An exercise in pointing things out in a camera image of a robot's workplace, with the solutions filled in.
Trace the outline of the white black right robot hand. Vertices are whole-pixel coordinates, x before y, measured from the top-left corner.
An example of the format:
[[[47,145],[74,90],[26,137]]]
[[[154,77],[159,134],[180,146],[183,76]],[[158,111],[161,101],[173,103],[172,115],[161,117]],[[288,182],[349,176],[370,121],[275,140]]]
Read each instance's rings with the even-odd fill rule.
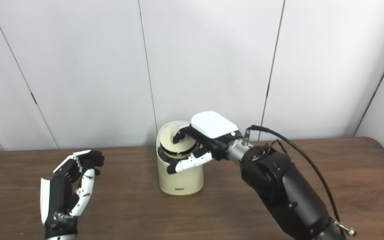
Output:
[[[204,111],[194,115],[189,124],[181,125],[172,137],[177,145],[186,137],[195,140],[196,145],[187,157],[174,160],[167,167],[168,174],[176,174],[201,166],[211,160],[229,160],[236,165],[240,158],[231,157],[233,147],[242,141],[243,135],[236,124],[215,111]]]

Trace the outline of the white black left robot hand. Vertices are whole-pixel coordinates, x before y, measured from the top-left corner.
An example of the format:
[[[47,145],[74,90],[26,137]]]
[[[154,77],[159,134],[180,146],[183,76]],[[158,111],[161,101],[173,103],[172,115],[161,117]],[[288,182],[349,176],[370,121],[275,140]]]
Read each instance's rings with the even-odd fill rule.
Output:
[[[101,151],[74,152],[53,170],[52,179],[41,178],[40,213],[46,240],[77,238],[79,217],[90,202],[104,161]]]

